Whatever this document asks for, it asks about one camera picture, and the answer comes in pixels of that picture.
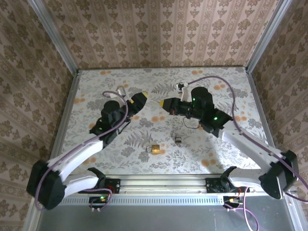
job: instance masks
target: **metal frame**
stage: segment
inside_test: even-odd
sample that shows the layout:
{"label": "metal frame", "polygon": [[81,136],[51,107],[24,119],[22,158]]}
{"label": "metal frame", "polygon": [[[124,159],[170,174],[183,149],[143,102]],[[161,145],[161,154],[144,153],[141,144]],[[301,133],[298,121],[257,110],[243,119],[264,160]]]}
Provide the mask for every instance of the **metal frame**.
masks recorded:
{"label": "metal frame", "polygon": [[185,69],[197,69],[197,68],[222,68],[222,67],[242,67],[245,69],[245,66],[174,66],[174,67],[128,67],[128,68],[89,68],[89,69],[79,69],[78,71],[106,71],[106,70],[143,70],[143,69],[171,69],[171,68],[185,68]]}
{"label": "metal frame", "polygon": [[259,42],[256,45],[255,50],[253,51],[246,65],[246,68],[249,72],[252,72],[252,70],[255,68],[256,64],[258,63],[261,55],[263,54],[264,50],[269,44],[270,39],[274,35],[279,23],[281,22],[283,16],[285,15],[291,3],[292,0],[280,0],[277,3],[274,13],[271,16],[266,28],[264,29],[260,37]]}
{"label": "metal frame", "polygon": [[33,8],[34,12],[38,16],[42,25],[44,26],[47,34],[51,38],[53,44],[61,55],[63,61],[65,62],[67,68],[74,76],[77,73],[77,65],[71,53],[67,49],[64,40],[62,39],[57,27],[55,26],[48,10],[46,9],[42,0],[28,0],[29,4]]}
{"label": "metal frame", "polygon": [[264,129],[266,140],[267,140],[267,142],[270,146],[275,147],[273,137],[271,136],[269,125],[267,123],[267,120],[266,120],[266,117],[265,117],[265,114],[264,114],[264,111],[263,111],[263,107],[262,107],[262,104],[261,104],[261,101],[260,101],[260,98],[259,98],[259,94],[257,92],[257,88],[256,88],[255,82],[252,78],[251,72],[249,70],[246,70],[246,75],[247,75],[248,82],[249,82],[249,85],[250,85],[250,88],[251,88],[251,91],[252,91],[252,95],[254,96],[254,99],[255,99],[255,102],[256,102],[257,110],[258,110],[259,115],[260,115],[260,119],[261,119],[261,123],[262,123],[263,129]]}
{"label": "metal frame", "polygon": [[[79,86],[79,80],[80,80],[80,75],[78,73],[75,73],[75,76],[73,78],[72,85],[71,85],[71,88],[69,90],[69,94],[66,100],[66,104],[63,110],[63,115],[61,118],[57,136],[56,136],[56,139],[54,141],[54,145],[51,151],[51,158],[55,158],[61,153],[61,149],[62,149],[63,142],[64,142],[64,137],[65,137],[67,126],[68,126],[68,121],[69,121],[69,118],[72,112],[75,96],[76,96],[78,86]],[[34,198],[32,198],[30,205],[29,205],[28,213],[25,219],[25,223],[23,226],[23,231],[36,230],[36,227],[39,222],[39,217],[40,217],[40,212],[36,209]]]}
{"label": "metal frame", "polygon": [[[89,205],[90,196],[70,196],[64,199],[59,206],[62,205]],[[223,196],[126,196],[115,194],[110,200],[108,206],[113,205],[223,205]]]}
{"label": "metal frame", "polygon": [[[174,195],[224,195],[237,196],[236,192],[210,193],[206,192],[207,178],[219,178],[221,174],[177,174],[177,175],[109,175],[107,178],[121,179],[119,194],[127,196],[174,196]],[[252,195],[267,195],[263,190],[254,190]]]}
{"label": "metal frame", "polygon": [[[252,94],[254,96],[256,105],[257,105],[257,110],[259,111],[260,118],[261,118],[261,123],[264,129],[264,133],[267,139],[267,142],[270,146],[275,147],[273,138],[270,133],[269,125],[267,123],[263,107],[259,98],[259,94],[257,92],[255,82],[252,78],[251,71],[249,69],[246,70],[247,73],[247,78],[251,87]],[[296,192],[295,187],[292,187],[291,192]],[[307,220],[305,218],[304,211],[302,209],[301,203],[298,200],[295,200],[289,196],[285,196],[286,203],[288,204],[288,209],[289,213],[291,216],[291,219],[293,221],[293,225],[296,231],[308,231],[308,224]]]}

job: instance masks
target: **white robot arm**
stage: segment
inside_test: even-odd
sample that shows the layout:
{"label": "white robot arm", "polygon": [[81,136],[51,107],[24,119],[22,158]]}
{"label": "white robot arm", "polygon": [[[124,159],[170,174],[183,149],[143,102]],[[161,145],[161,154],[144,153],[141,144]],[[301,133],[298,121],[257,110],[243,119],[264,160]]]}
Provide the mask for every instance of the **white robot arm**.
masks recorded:
{"label": "white robot arm", "polygon": [[[275,154],[284,159],[295,171],[298,171],[296,155],[291,151],[283,153],[279,149],[269,147],[249,132],[243,129],[239,130],[229,115],[214,107],[212,95],[206,88],[194,88],[191,92],[192,102],[183,101],[187,98],[186,94],[188,91],[186,86],[188,86],[188,84],[182,84],[182,87],[177,85],[179,90],[183,92],[182,100],[178,98],[165,99],[160,102],[160,105],[171,115],[199,119],[199,124],[206,132],[231,143],[254,160],[261,168],[228,168],[220,177],[225,192],[231,192],[235,187],[253,187],[255,189],[263,189],[270,196],[281,199],[283,197],[283,192],[287,191],[293,185],[297,177],[283,167],[273,155]],[[243,136],[244,134],[253,139],[254,142],[245,138]],[[52,209],[56,207],[63,198],[71,194],[86,189],[104,188],[106,180],[105,175],[95,168],[89,168],[88,171],[82,175],[70,174],[82,162],[102,150],[115,138],[115,136],[116,134],[111,134],[107,140],[96,140],[89,143],[54,167],[47,175],[44,180],[45,183],[40,188],[38,200],[47,209]],[[266,146],[269,152],[260,148],[260,145]],[[27,191],[31,195],[35,195],[38,181],[41,179],[44,172],[61,159],[63,155],[51,159],[47,163],[38,161],[34,164],[27,186]]]}

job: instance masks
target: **small metal object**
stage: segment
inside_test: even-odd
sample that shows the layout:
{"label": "small metal object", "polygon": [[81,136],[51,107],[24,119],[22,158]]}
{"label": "small metal object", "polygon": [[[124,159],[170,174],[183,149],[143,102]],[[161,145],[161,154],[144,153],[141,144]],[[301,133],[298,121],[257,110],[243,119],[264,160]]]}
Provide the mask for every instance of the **small metal object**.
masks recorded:
{"label": "small metal object", "polygon": [[182,138],[181,137],[179,137],[179,136],[175,137],[174,141],[175,141],[175,144],[178,147],[181,147],[181,144],[182,144]]}
{"label": "small metal object", "polygon": [[176,87],[178,93],[182,93],[182,88],[184,87],[184,84],[183,83],[177,83],[175,85],[175,87]]}
{"label": "small metal object", "polygon": [[148,153],[152,153],[152,154],[160,154],[160,149],[159,149],[159,145],[158,144],[154,144],[152,146],[146,147],[146,151]]}
{"label": "small metal object", "polygon": [[120,86],[116,89],[117,93],[119,93],[122,97],[126,96],[125,88],[123,86]]}

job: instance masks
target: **padlock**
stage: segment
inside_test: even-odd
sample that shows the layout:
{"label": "padlock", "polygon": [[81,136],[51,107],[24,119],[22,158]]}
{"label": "padlock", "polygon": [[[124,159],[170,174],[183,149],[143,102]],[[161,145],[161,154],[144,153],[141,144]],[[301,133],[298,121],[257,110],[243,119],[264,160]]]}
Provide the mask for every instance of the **padlock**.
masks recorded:
{"label": "padlock", "polygon": [[160,154],[160,149],[159,149],[159,145],[158,144],[154,144],[152,146],[146,147],[146,151],[148,153],[152,153],[152,154]]}

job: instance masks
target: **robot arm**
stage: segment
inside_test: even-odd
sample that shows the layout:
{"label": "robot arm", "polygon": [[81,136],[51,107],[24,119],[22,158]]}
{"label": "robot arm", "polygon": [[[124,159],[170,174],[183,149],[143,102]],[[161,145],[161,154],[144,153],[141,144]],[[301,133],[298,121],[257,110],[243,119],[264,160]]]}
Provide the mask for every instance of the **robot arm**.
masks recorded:
{"label": "robot arm", "polygon": [[[298,172],[296,154],[290,150],[286,153],[279,149],[269,147],[244,129],[236,127],[232,117],[215,108],[213,97],[204,87],[197,87],[191,91],[192,102],[187,102],[188,84],[177,84],[182,92],[182,99],[169,98],[162,100],[160,105],[171,115],[185,116],[199,120],[201,127],[217,138],[221,138],[237,147],[240,151],[254,160],[261,169],[246,170],[237,167],[228,168],[221,175],[221,184],[226,192],[235,187],[246,186],[262,188],[268,195],[281,199],[297,180],[297,177],[282,165],[274,155],[282,158],[295,171]],[[251,142],[243,135],[252,138]],[[264,151],[260,146],[265,146],[270,151]]]}
{"label": "robot arm", "polygon": [[[125,122],[130,122],[130,117],[135,115],[144,107],[146,100],[146,92],[137,93],[131,97],[131,101],[127,100],[128,115]],[[105,103],[101,114],[102,117],[97,120],[96,125],[90,130],[93,137],[103,134],[109,129],[115,127],[119,121],[124,118],[125,106],[120,107],[117,101],[111,100]],[[49,160],[48,162],[42,160],[37,161],[32,167],[26,189],[27,192],[32,196],[35,196],[42,176],[51,166],[61,159],[63,159],[63,161],[56,165],[47,174],[41,188],[39,189],[38,201],[46,209],[56,207],[63,198],[71,194],[82,192],[86,189],[105,188],[105,175],[96,168],[89,168],[86,173],[81,175],[71,175],[71,173],[89,157],[110,144],[116,136],[117,131],[114,130],[101,136],[99,139],[87,143],[85,146],[71,153],[67,158],[63,158],[66,155],[65,153]]]}

